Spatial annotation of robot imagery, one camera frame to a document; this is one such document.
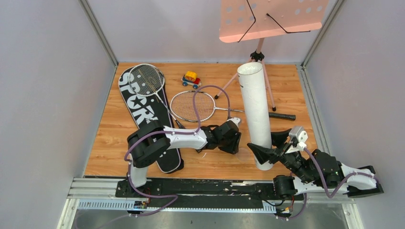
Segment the white racket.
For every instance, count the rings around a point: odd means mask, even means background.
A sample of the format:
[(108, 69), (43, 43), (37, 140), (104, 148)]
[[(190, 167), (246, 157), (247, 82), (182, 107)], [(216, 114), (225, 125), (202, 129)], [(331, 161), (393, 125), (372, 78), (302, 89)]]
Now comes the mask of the white racket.
[(197, 109), (201, 121), (211, 118), (216, 110), (227, 110), (226, 108), (217, 107), (214, 99), (205, 92), (180, 92), (170, 102), (172, 113), (185, 121), (197, 122), (194, 108)]
[(163, 99), (158, 95), (165, 85), (165, 78), (157, 67), (147, 63), (132, 67), (129, 71), (128, 83), (135, 94), (143, 97), (156, 96), (166, 108), (168, 114), (174, 119), (177, 126), (180, 129), (185, 129), (185, 126), (178, 121)]

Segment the black racket cover bag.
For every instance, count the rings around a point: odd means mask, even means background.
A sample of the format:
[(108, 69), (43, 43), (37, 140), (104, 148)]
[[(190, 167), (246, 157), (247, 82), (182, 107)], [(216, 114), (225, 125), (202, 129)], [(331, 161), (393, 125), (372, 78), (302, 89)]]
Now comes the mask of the black racket cover bag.
[[(127, 68), (119, 77), (118, 88), (130, 115), (138, 128), (151, 120), (159, 120), (163, 125), (177, 128), (177, 124), (156, 96), (142, 97), (135, 94), (129, 86)], [(170, 149), (156, 161), (163, 173), (174, 173), (184, 168), (184, 160), (179, 149)]]

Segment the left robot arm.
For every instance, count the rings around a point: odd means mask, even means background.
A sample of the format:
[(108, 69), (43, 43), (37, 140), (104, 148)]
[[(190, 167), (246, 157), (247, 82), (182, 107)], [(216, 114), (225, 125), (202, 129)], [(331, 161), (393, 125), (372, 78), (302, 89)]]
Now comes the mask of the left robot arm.
[(213, 150), (236, 154), (239, 149), (241, 119), (229, 118), (222, 125), (200, 126), (196, 129), (176, 129), (153, 120), (127, 138), (128, 151), (124, 160), (128, 167), (128, 191), (135, 197), (146, 192), (148, 167), (164, 154), (176, 148)]

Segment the white shuttlecock tube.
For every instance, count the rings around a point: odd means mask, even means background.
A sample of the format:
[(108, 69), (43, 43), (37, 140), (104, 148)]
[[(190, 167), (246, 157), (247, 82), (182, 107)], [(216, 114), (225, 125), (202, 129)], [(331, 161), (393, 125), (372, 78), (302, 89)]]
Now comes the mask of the white shuttlecock tube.
[(268, 102), (263, 65), (248, 62), (237, 69), (250, 142), (272, 147)]

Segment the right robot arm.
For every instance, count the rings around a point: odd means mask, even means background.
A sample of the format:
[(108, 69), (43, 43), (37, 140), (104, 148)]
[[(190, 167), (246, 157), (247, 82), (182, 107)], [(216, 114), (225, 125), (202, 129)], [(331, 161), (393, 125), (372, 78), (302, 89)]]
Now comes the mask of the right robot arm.
[(270, 148), (247, 144), (260, 164), (280, 162), (291, 172), (289, 176), (273, 178), (275, 197), (285, 199), (304, 193), (325, 192), (329, 198), (337, 194), (363, 198), (384, 193), (373, 166), (353, 168), (319, 149), (310, 152), (307, 139), (305, 129), (295, 126), (272, 132)]

